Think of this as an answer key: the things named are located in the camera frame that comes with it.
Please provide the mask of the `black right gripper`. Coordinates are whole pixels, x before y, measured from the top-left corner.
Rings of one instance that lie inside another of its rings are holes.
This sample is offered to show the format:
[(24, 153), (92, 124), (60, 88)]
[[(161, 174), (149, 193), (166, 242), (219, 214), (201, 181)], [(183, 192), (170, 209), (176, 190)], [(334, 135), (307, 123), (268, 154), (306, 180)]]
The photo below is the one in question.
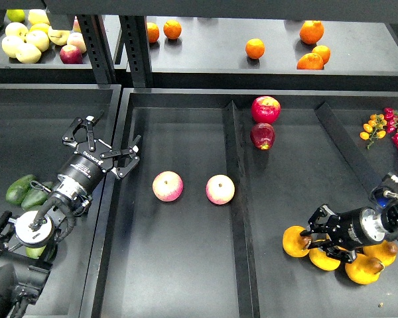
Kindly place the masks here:
[(313, 241), (307, 249), (319, 248), (327, 257), (344, 263), (352, 263), (360, 247), (379, 244), (385, 239), (380, 212), (362, 207), (337, 214), (327, 204), (316, 209), (308, 227), (300, 232), (302, 237), (312, 234), (328, 234), (331, 240)]

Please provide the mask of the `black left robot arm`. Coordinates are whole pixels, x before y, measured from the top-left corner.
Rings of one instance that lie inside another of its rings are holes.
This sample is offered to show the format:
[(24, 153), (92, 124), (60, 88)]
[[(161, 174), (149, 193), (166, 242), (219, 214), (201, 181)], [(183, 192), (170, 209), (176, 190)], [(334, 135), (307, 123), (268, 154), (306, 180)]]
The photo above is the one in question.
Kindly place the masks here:
[(61, 243), (88, 211), (93, 190), (112, 173), (124, 178), (138, 163), (136, 136), (126, 149), (113, 149), (95, 137), (99, 120), (75, 118), (62, 136), (74, 153), (58, 172), (55, 184), (26, 175), (13, 182), (6, 200), (23, 208), (0, 216), (0, 317), (23, 317), (41, 295), (52, 259)]

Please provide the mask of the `yellow pear under arm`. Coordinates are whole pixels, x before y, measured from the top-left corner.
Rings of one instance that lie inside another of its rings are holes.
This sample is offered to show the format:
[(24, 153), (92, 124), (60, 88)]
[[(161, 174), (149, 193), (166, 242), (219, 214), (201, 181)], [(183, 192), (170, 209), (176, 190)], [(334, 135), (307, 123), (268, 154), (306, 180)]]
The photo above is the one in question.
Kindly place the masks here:
[(363, 247), (363, 252), (368, 257), (378, 258), (384, 266), (390, 266), (396, 260), (398, 246), (395, 242), (384, 240), (380, 244)]

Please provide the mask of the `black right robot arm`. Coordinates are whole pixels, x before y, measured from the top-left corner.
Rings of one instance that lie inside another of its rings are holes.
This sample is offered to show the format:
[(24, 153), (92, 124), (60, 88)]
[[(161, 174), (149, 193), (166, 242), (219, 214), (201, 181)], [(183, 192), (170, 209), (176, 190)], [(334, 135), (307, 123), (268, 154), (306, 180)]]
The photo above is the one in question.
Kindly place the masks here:
[(308, 249), (319, 248), (333, 259), (351, 264), (358, 250), (385, 240), (398, 238), (398, 176), (389, 172), (372, 189), (372, 206), (359, 207), (343, 213), (334, 212), (327, 204), (321, 205), (308, 220), (302, 237), (327, 236), (311, 242)]

